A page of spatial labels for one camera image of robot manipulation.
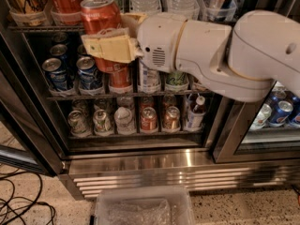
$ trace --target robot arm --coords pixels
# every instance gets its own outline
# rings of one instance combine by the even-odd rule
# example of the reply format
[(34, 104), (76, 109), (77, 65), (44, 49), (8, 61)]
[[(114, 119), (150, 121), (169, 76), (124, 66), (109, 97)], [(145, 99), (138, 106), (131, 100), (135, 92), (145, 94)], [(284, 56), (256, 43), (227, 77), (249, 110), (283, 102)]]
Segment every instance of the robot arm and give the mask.
[(300, 96), (300, 25), (276, 13), (249, 12), (233, 31), (227, 25), (162, 13), (141, 24), (138, 41), (150, 68), (187, 72), (225, 97), (258, 101), (275, 80)]

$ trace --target bottle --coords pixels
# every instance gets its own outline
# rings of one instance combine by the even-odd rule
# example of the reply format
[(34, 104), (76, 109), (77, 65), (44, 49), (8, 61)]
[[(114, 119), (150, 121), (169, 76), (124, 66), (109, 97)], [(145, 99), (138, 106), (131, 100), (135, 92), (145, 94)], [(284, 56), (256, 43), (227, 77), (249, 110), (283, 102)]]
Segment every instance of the bottle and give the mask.
[(190, 103), (187, 111), (187, 128), (199, 128), (206, 114), (205, 97), (198, 96)]

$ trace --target beverage refrigerator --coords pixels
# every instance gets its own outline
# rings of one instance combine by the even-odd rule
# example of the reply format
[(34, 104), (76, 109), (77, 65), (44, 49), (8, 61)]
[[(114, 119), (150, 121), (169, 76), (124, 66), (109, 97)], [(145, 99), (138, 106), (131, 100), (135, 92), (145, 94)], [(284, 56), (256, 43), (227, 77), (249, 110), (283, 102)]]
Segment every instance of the beverage refrigerator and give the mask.
[[(123, 1), (127, 12), (128, 0)], [(300, 0), (236, 0), (234, 26), (247, 11), (273, 10), (300, 21)], [(183, 185), (188, 190), (253, 188), (297, 184), (300, 181), (300, 130), (287, 124), (250, 129), (265, 99), (245, 103), (205, 89), (189, 86), (181, 91), (162, 89), (151, 95), (138, 89), (137, 61), (131, 64), (133, 91), (100, 95), (56, 97), (50, 92), (42, 63), (48, 58), (53, 34), (68, 33), (79, 44), (81, 24), (19, 26), (9, 18), (8, 0), (0, 0), (0, 111), (2, 123), (22, 149), (0, 145), (0, 162), (35, 173), (58, 176), (75, 199), (95, 199), (103, 189)], [(274, 89), (285, 90), (278, 85)], [(205, 97), (207, 108), (196, 131), (162, 129), (162, 99), (175, 95), (178, 106), (190, 94)], [(139, 116), (141, 97), (153, 96), (158, 130), (142, 133)], [(72, 101), (86, 100), (90, 111), (97, 98), (133, 98), (137, 132), (100, 137), (74, 137), (68, 115)]]

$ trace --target terrazzo floor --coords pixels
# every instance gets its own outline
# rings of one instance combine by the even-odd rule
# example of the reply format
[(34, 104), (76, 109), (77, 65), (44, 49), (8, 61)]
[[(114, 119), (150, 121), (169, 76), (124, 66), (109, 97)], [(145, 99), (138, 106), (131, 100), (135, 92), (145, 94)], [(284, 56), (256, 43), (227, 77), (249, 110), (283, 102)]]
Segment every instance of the terrazzo floor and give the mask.
[[(20, 146), (2, 125), (0, 143)], [(0, 173), (11, 173), (15, 170), (5, 164), (0, 165)], [(41, 177), (42, 192), (38, 201), (55, 208), (55, 225), (90, 224), (90, 217), (95, 214), (95, 202), (75, 201), (57, 177)], [(31, 200), (36, 198), (39, 191), (36, 175), (23, 173), (9, 179), (15, 186), (15, 197), (24, 196)], [(8, 181), (0, 181), (0, 199), (8, 200), (12, 192), (12, 185)], [(197, 225), (300, 225), (300, 206), (291, 187), (191, 192), (190, 198)], [(0, 224), (4, 218), (1, 215), (6, 212), (5, 209), (1, 209), (2, 205), (0, 201)], [(16, 208), (21, 206), (21, 203), (17, 200), (12, 201), (11, 206)], [(9, 224), (43, 225), (48, 223), (50, 217), (48, 207), (33, 206), (22, 216), (25, 223), (15, 219)]]

